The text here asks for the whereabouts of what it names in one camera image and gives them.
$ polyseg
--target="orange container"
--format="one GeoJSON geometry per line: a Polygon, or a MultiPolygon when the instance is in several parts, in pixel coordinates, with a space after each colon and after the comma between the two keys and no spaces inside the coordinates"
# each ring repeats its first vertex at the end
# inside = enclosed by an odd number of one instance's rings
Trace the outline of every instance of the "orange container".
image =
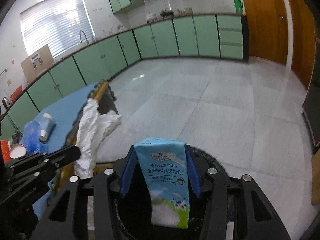
{"type": "Polygon", "coordinates": [[[18,87],[15,92],[12,93],[12,95],[10,96],[10,98],[12,99],[12,101],[16,100],[17,97],[22,93],[22,85],[20,87],[18,87]]]}
{"type": "Polygon", "coordinates": [[[10,150],[9,150],[8,142],[6,140],[1,140],[1,151],[2,151],[4,163],[11,160],[10,150]]]}

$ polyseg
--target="green bottle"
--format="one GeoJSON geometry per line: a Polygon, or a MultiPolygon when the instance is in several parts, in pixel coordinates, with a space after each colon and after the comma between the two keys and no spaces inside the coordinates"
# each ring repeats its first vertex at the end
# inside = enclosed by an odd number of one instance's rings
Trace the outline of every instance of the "green bottle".
{"type": "Polygon", "coordinates": [[[243,3],[241,0],[235,0],[235,7],[237,14],[243,14],[243,3]]]}

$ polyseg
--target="white wall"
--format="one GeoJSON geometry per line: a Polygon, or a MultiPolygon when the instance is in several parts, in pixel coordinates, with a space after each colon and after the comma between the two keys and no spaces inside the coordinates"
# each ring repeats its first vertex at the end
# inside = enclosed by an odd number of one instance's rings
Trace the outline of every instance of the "white wall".
{"type": "MultiPolygon", "coordinates": [[[[38,2],[40,0],[16,0],[0,25],[0,72],[8,68],[7,73],[0,76],[0,99],[4,96],[9,97],[18,86],[27,85],[20,66],[20,63],[28,57],[20,29],[20,13],[38,2]],[[12,80],[10,86],[6,83],[8,79],[12,80]]],[[[123,25],[122,30],[130,28],[126,14],[113,15],[109,0],[84,0],[84,2],[97,37],[109,36],[111,29],[113,33],[118,32],[117,25],[123,25]]]]}
{"type": "Polygon", "coordinates": [[[144,0],[144,2],[145,5],[128,12],[131,27],[145,24],[148,12],[160,17],[160,12],[166,9],[174,13],[189,7],[192,7],[194,13],[236,13],[234,0],[144,0]]]}

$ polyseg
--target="window blind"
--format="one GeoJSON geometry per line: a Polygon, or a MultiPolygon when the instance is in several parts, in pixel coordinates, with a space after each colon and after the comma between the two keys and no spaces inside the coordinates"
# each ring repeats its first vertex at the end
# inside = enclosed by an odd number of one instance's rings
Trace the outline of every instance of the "window blind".
{"type": "Polygon", "coordinates": [[[80,42],[80,30],[94,36],[84,0],[44,0],[20,13],[20,20],[28,55],[48,44],[55,57],[80,42]]]}

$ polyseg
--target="countertop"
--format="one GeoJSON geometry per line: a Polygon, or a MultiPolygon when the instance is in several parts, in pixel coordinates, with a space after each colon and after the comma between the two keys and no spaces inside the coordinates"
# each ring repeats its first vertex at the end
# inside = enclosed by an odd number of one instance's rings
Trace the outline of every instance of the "countertop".
{"type": "Polygon", "coordinates": [[[64,57],[64,58],[61,58],[59,61],[53,63],[51,65],[50,68],[48,68],[46,71],[42,72],[41,75],[39,75],[35,80],[33,80],[30,84],[28,84],[25,89],[22,91],[22,93],[16,98],[15,101],[13,101],[13,103],[8,107],[8,109],[1,115],[1,118],[0,118],[0,122],[3,120],[3,118],[5,117],[5,115],[7,114],[7,112],[10,110],[10,108],[14,105],[14,103],[29,89],[29,87],[31,87],[34,83],[36,83],[42,76],[44,76],[45,74],[47,74],[48,71],[50,71],[51,69],[53,69],[56,65],[60,64],[61,62],[63,62],[64,60],[66,60],[67,58],[69,57],[72,57],[74,54],[80,52],[81,50],[83,49],[86,49],[87,47],[91,46],[91,45],[94,45],[96,43],[99,43],[100,41],[103,41],[105,39],[108,39],[108,38],[111,38],[113,36],[116,36],[118,34],[121,34],[121,33],[125,33],[125,32],[129,32],[129,31],[132,31],[132,30],[135,30],[135,29],[138,29],[140,27],[144,27],[144,26],[147,26],[147,25],[151,25],[151,24],[156,24],[156,23],[159,23],[159,22],[162,22],[162,21],[168,21],[168,20],[172,20],[172,19],[177,19],[177,18],[182,18],[182,17],[191,17],[191,16],[204,16],[204,15],[231,15],[231,16],[243,16],[243,14],[232,14],[232,13],[204,13],[204,14],[187,14],[187,15],[178,15],[178,16],[175,16],[173,18],[168,18],[168,19],[158,19],[156,22],[152,22],[152,23],[145,23],[145,24],[142,24],[140,26],[137,26],[135,28],[132,28],[132,29],[128,29],[128,30],[125,30],[125,31],[122,31],[122,32],[119,32],[119,33],[115,33],[115,34],[112,34],[108,37],[105,37],[105,38],[102,38],[98,41],[95,41],[95,42],[92,42],[90,44],[88,44],[87,46],[84,46],[74,52],[72,52],[70,55],[68,55],[67,57],[64,57]]]}

